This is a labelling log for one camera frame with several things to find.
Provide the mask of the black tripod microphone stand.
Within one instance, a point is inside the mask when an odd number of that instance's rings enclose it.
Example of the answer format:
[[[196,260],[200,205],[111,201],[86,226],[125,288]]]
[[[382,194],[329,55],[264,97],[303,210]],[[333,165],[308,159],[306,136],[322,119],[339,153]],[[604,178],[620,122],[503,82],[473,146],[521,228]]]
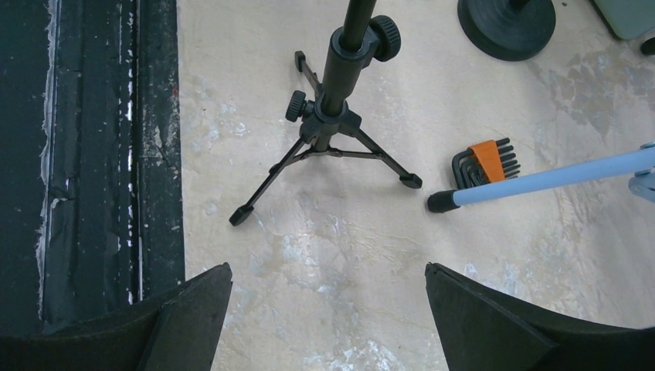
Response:
[[[308,100],[300,90],[292,93],[285,118],[291,122],[302,121],[299,138],[270,168],[268,176],[248,201],[230,216],[232,226],[238,226],[249,217],[255,203],[287,166],[306,158],[377,159],[394,171],[404,186],[422,187],[423,181],[417,174],[403,168],[361,129],[361,117],[348,106],[347,99],[363,69],[372,60],[391,60],[401,49],[398,26],[387,15],[374,16],[374,8],[373,1],[348,3],[343,26],[331,35],[323,77],[318,77],[310,68],[302,51],[295,52],[294,65],[312,86],[314,99]]]

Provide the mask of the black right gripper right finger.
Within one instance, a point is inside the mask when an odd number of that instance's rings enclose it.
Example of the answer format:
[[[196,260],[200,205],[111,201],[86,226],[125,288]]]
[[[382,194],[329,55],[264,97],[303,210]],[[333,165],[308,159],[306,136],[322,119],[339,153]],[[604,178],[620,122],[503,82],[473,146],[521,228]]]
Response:
[[[451,370],[652,370],[654,329],[604,325],[533,305],[438,263],[426,293]]]

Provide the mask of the black round-base microphone stand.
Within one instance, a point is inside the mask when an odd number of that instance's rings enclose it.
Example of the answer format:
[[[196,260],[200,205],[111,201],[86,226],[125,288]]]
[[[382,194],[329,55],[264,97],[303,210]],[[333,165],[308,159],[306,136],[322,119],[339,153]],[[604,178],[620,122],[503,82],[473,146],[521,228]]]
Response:
[[[457,15],[465,35],[478,49],[510,62],[539,54],[556,26],[550,0],[459,0]]]

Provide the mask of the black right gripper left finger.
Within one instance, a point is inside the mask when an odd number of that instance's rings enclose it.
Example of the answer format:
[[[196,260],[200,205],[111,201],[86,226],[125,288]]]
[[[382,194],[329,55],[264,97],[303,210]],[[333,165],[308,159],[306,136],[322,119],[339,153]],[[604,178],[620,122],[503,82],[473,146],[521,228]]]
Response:
[[[48,335],[2,336],[3,370],[210,370],[232,290],[223,263],[176,288]]]

